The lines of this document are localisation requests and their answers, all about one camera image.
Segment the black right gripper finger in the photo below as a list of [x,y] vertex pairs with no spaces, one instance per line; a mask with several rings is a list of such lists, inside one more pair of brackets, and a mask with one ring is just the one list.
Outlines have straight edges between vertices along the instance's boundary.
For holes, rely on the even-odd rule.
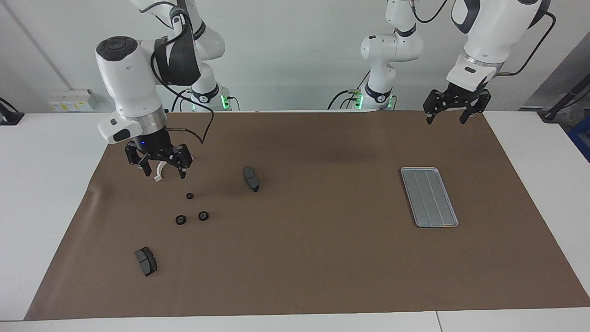
[[193,158],[186,144],[172,147],[168,157],[168,164],[177,169],[180,179],[185,179],[186,170],[190,168],[192,162]]
[[126,145],[125,146],[125,154],[129,164],[137,166],[137,168],[141,169],[146,177],[149,177],[152,174],[152,168],[150,167],[150,153],[142,153],[140,156],[140,151],[137,149],[136,145]]

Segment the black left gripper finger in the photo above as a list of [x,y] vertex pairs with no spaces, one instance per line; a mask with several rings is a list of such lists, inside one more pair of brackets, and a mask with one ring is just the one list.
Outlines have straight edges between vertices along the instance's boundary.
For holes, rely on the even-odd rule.
[[431,125],[436,116],[447,110],[445,93],[432,90],[423,103],[423,110],[426,114],[426,122]]
[[491,100],[491,93],[488,90],[483,90],[479,97],[473,101],[466,101],[464,111],[460,116],[460,123],[464,125],[471,116],[477,113],[483,113]]

